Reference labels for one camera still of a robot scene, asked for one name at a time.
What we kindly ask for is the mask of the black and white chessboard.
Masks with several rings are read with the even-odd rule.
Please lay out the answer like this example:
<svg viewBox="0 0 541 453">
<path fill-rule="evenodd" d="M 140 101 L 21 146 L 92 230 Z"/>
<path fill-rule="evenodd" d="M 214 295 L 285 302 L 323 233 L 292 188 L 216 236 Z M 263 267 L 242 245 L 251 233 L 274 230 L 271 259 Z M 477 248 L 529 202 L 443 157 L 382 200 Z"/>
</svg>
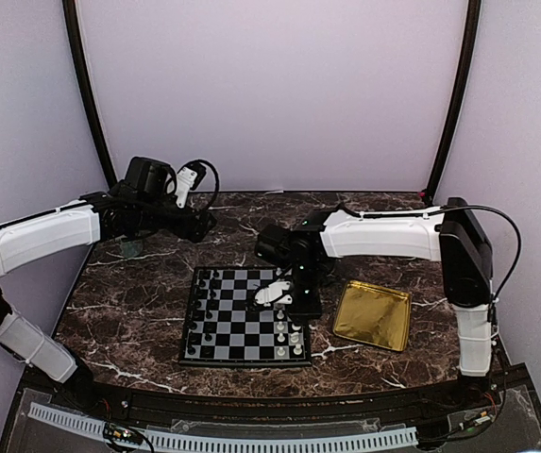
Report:
<svg viewBox="0 0 541 453">
<path fill-rule="evenodd" d="M 310 333 L 306 324 L 293 331 L 285 306 L 254 306 L 259 288 L 282 280 L 287 273 L 273 267 L 197 267 L 194 269 L 178 363 L 224 368 L 305 367 L 312 364 Z M 283 310 L 284 319 L 277 313 Z M 277 323 L 285 325 L 277 330 Z M 299 333 L 302 353 L 294 354 L 290 334 Z M 277 337 L 284 334 L 285 341 Z M 277 355 L 283 346 L 285 355 Z"/>
</svg>

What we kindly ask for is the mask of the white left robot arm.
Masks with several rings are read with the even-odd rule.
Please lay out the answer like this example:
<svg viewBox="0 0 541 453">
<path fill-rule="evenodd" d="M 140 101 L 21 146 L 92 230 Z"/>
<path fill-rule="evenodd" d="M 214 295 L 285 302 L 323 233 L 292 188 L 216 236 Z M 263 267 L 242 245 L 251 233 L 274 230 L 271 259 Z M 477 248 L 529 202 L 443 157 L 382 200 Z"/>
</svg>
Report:
<svg viewBox="0 0 541 453">
<path fill-rule="evenodd" d="M 0 278 L 32 261 L 66 249 L 117 238 L 133 240 L 166 230 L 191 243 L 215 226 L 208 210 L 195 210 L 164 195 L 155 202 L 91 193 L 67 205 L 0 225 Z M 101 403 L 100 389 L 81 375 L 89 369 L 62 344 L 30 323 L 4 298 L 0 287 L 0 344 L 52 380 L 81 411 Z"/>
</svg>

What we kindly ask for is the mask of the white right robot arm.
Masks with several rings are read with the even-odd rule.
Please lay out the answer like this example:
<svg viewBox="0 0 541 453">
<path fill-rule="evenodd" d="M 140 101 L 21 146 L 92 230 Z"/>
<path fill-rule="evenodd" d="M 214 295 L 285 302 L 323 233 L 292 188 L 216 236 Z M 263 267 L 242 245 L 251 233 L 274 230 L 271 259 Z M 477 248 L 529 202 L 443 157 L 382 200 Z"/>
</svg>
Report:
<svg viewBox="0 0 541 453">
<path fill-rule="evenodd" d="M 449 400 L 472 408 L 486 393 L 491 367 L 494 300 L 492 245 L 462 198 L 423 210 L 356 212 L 345 207 L 312 211 L 287 235 L 292 265 L 292 313 L 316 319 L 324 266 L 350 256 L 387 256 L 435 261 L 442 266 L 444 294 L 458 323 L 460 373 Z"/>
</svg>

